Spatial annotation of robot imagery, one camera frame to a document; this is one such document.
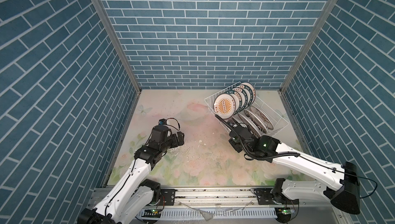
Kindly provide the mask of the white wire dish rack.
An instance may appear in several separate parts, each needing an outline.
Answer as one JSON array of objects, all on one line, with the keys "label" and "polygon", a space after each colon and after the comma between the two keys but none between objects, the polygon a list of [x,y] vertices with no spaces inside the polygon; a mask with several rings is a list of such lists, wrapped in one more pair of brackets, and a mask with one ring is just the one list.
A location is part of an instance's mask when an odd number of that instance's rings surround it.
[{"label": "white wire dish rack", "polygon": [[[220,94],[225,94],[226,91],[228,90],[232,90],[233,88],[236,88],[238,85],[240,85],[243,82],[237,82],[229,87],[226,87],[223,90],[218,91],[217,93],[205,98],[205,102],[208,105],[209,111],[216,115],[214,112],[214,101],[216,99],[217,96],[219,96]],[[271,119],[274,129],[273,130],[268,130],[267,135],[269,136],[274,136],[275,134],[277,134],[278,132],[280,132],[283,128],[285,128],[288,125],[288,121],[286,121],[286,119],[284,117],[282,117],[280,114],[278,114],[274,109],[272,109],[271,107],[269,107],[266,103],[264,103],[257,95],[257,91],[256,91],[256,100],[255,102],[250,105],[250,106],[255,106],[257,108],[259,108],[260,110],[262,110],[263,112],[265,112],[269,118]],[[241,124],[245,127],[247,127],[245,125],[245,123],[243,123],[241,121],[241,119],[238,117],[238,114],[244,114],[244,110],[241,112],[238,112],[237,114],[233,115],[232,117],[230,117],[229,119],[224,119],[226,122],[232,123],[232,124]]]}]

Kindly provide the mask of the white vent grille strip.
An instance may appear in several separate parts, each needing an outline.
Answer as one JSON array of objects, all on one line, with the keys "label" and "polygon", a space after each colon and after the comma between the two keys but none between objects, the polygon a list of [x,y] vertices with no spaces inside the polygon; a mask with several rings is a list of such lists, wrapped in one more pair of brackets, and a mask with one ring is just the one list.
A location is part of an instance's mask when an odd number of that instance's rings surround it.
[{"label": "white vent grille strip", "polygon": [[210,221],[212,219],[260,219],[277,218],[274,208],[238,208],[238,209],[191,209],[191,208],[167,208],[163,210],[160,217],[156,214],[142,210],[138,219],[154,221]]}]

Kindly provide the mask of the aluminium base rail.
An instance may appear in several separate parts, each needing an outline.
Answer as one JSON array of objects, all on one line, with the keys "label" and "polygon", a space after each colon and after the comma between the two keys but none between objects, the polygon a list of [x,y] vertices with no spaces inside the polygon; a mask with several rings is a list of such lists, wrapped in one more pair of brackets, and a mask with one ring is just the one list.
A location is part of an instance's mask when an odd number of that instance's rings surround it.
[{"label": "aluminium base rail", "polygon": [[327,187],[317,181],[289,181],[276,183],[274,186],[236,186],[236,187],[176,187],[161,186],[154,205],[159,200],[168,206],[199,207],[239,207],[253,206],[300,206],[331,207],[328,197],[324,195]]}]

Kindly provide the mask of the aluminium right corner post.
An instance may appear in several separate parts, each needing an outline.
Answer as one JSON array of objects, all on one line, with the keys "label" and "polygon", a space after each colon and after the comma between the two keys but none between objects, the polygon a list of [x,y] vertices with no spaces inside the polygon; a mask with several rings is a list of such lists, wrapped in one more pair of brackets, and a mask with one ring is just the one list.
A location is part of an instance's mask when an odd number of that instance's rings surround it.
[{"label": "aluminium right corner post", "polygon": [[292,67],[290,68],[290,71],[288,75],[286,76],[284,82],[282,83],[279,93],[281,95],[285,95],[288,87],[291,84],[292,79],[296,75],[298,69],[301,67],[302,63],[304,62],[304,59],[311,49],[315,39],[317,38],[318,34],[320,33],[321,29],[323,28],[326,20],[328,19],[331,11],[333,10],[334,6],[336,5],[338,0],[327,0],[325,5],[323,6],[322,12],[319,15],[318,19],[316,20],[311,32],[306,38],[306,41],[304,45],[301,47],[301,50],[298,54],[298,56],[295,59],[295,62],[293,63]]}]

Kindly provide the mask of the red rim small plate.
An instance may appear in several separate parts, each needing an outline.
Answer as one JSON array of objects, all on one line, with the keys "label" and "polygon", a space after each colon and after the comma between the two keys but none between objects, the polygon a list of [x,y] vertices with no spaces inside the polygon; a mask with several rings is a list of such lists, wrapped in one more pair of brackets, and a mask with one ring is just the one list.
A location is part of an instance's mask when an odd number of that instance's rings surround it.
[{"label": "red rim small plate", "polygon": [[239,86],[243,86],[243,88],[249,92],[250,99],[249,99],[248,104],[252,105],[256,100],[256,90],[255,90],[254,86],[249,82],[243,82]]}]

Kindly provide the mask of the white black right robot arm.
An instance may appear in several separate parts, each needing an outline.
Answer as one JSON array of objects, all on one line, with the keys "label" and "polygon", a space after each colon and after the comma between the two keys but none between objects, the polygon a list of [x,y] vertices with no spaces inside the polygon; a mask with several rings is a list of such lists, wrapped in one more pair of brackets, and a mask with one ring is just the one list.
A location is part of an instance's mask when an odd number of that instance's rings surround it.
[{"label": "white black right robot arm", "polygon": [[271,190],[274,202],[287,204],[300,199],[328,201],[345,213],[360,214],[360,181],[356,165],[351,162],[338,164],[318,159],[274,137],[256,137],[245,126],[226,122],[218,115],[215,117],[229,128],[229,143],[237,152],[244,152],[246,160],[287,166],[315,180],[297,184],[284,178],[276,179]]}]

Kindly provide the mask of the aluminium left corner post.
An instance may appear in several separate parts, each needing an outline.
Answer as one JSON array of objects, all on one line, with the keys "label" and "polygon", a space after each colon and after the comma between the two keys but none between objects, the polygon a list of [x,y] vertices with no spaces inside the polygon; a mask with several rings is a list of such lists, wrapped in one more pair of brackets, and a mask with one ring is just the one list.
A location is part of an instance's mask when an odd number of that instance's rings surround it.
[{"label": "aluminium left corner post", "polygon": [[109,19],[109,16],[104,8],[102,1],[101,0],[91,0],[91,2],[93,4],[99,18],[100,18],[100,21],[102,22],[102,24],[104,26],[104,29],[106,30],[106,32],[109,36],[109,39],[110,39],[117,55],[119,56],[119,59],[120,59],[122,65],[124,66],[128,76],[129,76],[129,79],[131,80],[132,85],[136,89],[137,94],[140,95],[142,92],[142,89],[139,86],[138,81],[132,72],[129,61],[124,53],[124,50],[122,49],[122,46],[121,46],[120,41],[118,39],[118,36],[112,26],[112,23]]}]

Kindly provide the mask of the aluminium corner post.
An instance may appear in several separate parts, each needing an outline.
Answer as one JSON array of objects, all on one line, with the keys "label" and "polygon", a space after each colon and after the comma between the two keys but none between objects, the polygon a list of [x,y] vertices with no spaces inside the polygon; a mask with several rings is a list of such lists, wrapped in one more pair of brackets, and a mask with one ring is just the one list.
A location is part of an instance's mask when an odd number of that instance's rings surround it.
[{"label": "aluminium corner post", "polygon": [[129,76],[129,79],[131,80],[132,85],[136,89],[137,94],[140,95],[142,92],[142,89],[139,86],[138,81],[132,72],[129,61],[124,53],[124,50],[122,49],[122,46],[121,46],[120,41],[118,39],[118,36],[112,26],[112,23],[109,19],[109,16],[104,8],[102,1],[101,0],[91,0],[91,2],[93,4],[99,18],[100,18],[100,21],[102,22],[102,24],[104,26],[104,29],[106,30],[106,32],[109,36],[109,39],[110,39],[117,55],[119,56],[119,59],[120,59],[122,65],[124,66],[128,76]]},{"label": "aluminium corner post", "polygon": [[279,93],[281,95],[285,95],[288,87],[291,84],[292,79],[296,75],[298,69],[301,67],[302,63],[304,62],[304,59],[311,49],[315,39],[317,38],[318,34],[320,33],[321,29],[323,28],[326,20],[328,19],[331,11],[333,10],[334,6],[336,5],[338,0],[327,0],[325,5],[323,6],[322,12],[319,15],[318,19],[316,20],[311,32],[306,38],[306,41],[304,45],[301,47],[301,50],[298,54],[298,56],[295,59],[295,62],[293,63],[292,67],[290,68],[290,71],[288,75],[286,76],[284,82],[282,83]]}]

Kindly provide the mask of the clear plastic piece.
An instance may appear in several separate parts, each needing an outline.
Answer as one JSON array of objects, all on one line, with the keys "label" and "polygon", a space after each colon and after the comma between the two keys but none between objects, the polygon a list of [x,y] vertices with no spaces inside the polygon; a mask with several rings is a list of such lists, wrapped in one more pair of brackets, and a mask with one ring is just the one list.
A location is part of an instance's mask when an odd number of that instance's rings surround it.
[{"label": "clear plastic piece", "polygon": [[187,204],[181,203],[180,205],[187,210],[183,211],[182,214],[178,215],[178,219],[198,221],[205,220],[210,221],[213,219],[241,219],[247,217],[253,217],[253,214],[249,214],[249,206],[252,202],[247,203],[242,207],[224,207],[217,204],[213,208],[202,208],[202,207],[191,207]]}]

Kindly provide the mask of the right green circuit board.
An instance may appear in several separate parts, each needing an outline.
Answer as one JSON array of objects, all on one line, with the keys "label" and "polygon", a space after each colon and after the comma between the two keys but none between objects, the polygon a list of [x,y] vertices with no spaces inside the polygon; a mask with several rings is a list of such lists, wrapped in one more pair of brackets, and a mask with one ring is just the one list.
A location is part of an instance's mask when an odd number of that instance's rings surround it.
[{"label": "right green circuit board", "polygon": [[291,208],[276,208],[276,214],[278,218],[291,218],[292,214],[295,213],[294,209]]}]

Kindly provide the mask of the orange sunburst small plate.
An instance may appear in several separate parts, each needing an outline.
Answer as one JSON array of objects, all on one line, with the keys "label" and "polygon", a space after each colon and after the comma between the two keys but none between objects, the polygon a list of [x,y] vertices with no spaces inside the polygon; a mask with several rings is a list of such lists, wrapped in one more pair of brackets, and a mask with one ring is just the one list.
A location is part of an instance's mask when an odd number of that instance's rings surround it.
[{"label": "orange sunburst small plate", "polygon": [[229,119],[236,111],[236,103],[230,94],[220,94],[216,97],[214,104],[214,112],[222,119]]}]

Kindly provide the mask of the green circuit board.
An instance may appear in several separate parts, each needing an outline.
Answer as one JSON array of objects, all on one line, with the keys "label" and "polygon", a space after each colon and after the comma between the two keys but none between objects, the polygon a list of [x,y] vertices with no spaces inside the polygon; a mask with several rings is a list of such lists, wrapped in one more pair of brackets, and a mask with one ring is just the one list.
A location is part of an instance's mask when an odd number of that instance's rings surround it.
[{"label": "green circuit board", "polygon": [[295,213],[294,209],[291,208],[276,208],[276,214],[278,218],[291,218],[292,214]]},{"label": "green circuit board", "polygon": [[148,210],[148,209],[146,209],[146,210],[144,210],[144,212],[142,214],[142,218],[145,218],[145,219],[160,218],[161,213],[162,213],[162,210],[154,210],[154,209]]}]

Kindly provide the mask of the left green circuit board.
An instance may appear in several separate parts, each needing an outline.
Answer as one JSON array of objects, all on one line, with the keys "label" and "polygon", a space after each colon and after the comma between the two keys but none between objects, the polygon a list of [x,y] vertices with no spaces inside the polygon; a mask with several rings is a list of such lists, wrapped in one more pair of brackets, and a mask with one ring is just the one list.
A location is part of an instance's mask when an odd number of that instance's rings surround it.
[{"label": "left green circuit board", "polygon": [[142,214],[142,218],[145,218],[145,219],[160,218],[161,213],[162,213],[162,210],[154,210],[154,209],[148,210],[148,209],[146,209],[146,210],[144,210],[144,212]]}]

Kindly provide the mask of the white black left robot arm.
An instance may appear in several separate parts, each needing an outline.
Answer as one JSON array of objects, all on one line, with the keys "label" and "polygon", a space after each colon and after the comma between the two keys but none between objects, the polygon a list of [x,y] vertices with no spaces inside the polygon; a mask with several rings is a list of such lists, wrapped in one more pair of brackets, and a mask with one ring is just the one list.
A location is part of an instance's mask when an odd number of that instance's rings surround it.
[{"label": "white black left robot arm", "polygon": [[147,176],[164,153],[184,144],[184,137],[182,132],[153,130],[147,143],[135,152],[133,162],[118,183],[93,209],[85,208],[77,223],[129,224],[145,206],[157,204],[160,184]]}]

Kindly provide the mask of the green rim small plate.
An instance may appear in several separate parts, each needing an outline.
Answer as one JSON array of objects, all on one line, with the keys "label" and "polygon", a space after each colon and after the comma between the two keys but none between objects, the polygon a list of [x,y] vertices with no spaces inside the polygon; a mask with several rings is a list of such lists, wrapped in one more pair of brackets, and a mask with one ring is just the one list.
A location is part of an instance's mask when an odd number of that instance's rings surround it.
[{"label": "green rim small plate", "polygon": [[237,114],[238,112],[240,112],[241,104],[242,104],[242,98],[241,98],[240,94],[235,90],[228,90],[225,93],[231,95],[235,101],[234,115]]},{"label": "green rim small plate", "polygon": [[249,107],[252,104],[252,102],[253,102],[252,89],[249,86],[245,85],[245,84],[238,85],[237,88],[242,89],[246,93],[246,95],[247,95],[246,107]]},{"label": "green rim small plate", "polygon": [[239,110],[239,112],[241,112],[247,107],[247,102],[248,102],[247,92],[244,89],[238,87],[233,88],[232,90],[234,92],[237,92],[241,97],[242,104],[240,105],[240,110]]}]

